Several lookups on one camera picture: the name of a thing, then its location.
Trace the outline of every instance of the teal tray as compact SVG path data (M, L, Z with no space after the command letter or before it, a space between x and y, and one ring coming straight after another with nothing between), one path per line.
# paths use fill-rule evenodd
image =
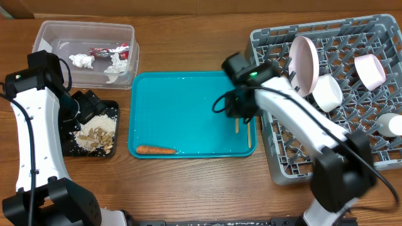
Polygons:
M234 87L224 72L146 72L133 82L128 149L137 158L244 157L256 149L256 120L247 125L212 112L215 100ZM216 109L224 106L220 101ZM176 154L137 154L140 145Z

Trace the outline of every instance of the wooden stick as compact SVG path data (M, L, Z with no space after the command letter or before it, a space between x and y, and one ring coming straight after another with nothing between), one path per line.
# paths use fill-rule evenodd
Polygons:
M249 148L251 148L250 122L247 123L247 137L248 137L248 140L249 140Z
M176 154L176 150L167 148L158 148L152 146L138 146L138 154Z
M239 118L236 118L236 133L239 133Z

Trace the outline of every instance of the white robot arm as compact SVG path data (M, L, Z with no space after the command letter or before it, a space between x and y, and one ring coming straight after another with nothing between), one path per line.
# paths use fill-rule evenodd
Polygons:
M19 175L17 195L3 200L6 218L14 225L134 226L126 212L100 208L96 197L72 182L67 173L58 126L60 108L74 117L79 103L63 86L58 57L45 50L28 55L28 69L7 75L4 91L2 97L14 100L30 118L36 166L36 182L31 190L28 123L20 107L11 104L18 127ZM33 208L25 201L32 196ZM53 205L40 208L46 198Z
M349 134L327 119L301 98L288 79L281 77L268 62L255 67L236 53L223 62L222 68L236 88L219 97L212 110L245 119L254 117L259 110L268 111L301 142L314 161L315 200L303 214L303 225L331 226L375 185L366 134L361 131ZM225 107L215 110L223 98ZM338 154L348 161L343 162Z
M346 141L347 131L321 115L310 103L301 98L291 87L287 78L274 77L261 84L262 87L278 90L295 99L304 106L318 121L321 122L341 141ZM328 136L321 128L306 115L301 108L292 101L276 93L265 90L255 90L257 105L274 115L297 139L306 147L311 158L318 156L323 147L334 148L338 143ZM345 204L338 212L329 212L321 204L314 200L311 207L303 214L308 226L331 226L339 217L343 216L355 202L356 198Z

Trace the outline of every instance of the plastic dish rack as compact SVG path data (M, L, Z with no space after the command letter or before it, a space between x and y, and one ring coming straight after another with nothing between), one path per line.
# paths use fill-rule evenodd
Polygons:
M344 95L341 106L322 114L349 132L356 129L366 132L377 170L402 167L402 138L382 137L377 132L382 125L376 124L381 114L402 111L402 42L396 20L381 14L255 30L250 35L246 58L256 65L270 61L292 79L295 74L288 71L289 49L299 35L314 42L320 75L330 73ZM371 92L359 80L354 68L354 58L369 53L380 59L387 78ZM264 112L262 122L273 181L279 185L308 181L312 176L312 161L304 147L269 112Z

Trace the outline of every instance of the black tray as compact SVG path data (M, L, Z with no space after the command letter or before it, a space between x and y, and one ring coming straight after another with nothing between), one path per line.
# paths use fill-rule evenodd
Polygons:
M113 137L113 148L109 154L106 154L103 148L97 148L93 152L88 152L83 148L80 148L75 142L74 131L80 130L80 124L77 120L72 120L71 122L65 122L60 127L60 142L62 145L63 156L95 156L95 157L107 157L110 158L114 155L117 147L117 131L119 129L119 118L120 110L119 104L114 100L102 100L102 102L107 106L98 116L106 114L109 117L116 116L116 130L114 131Z

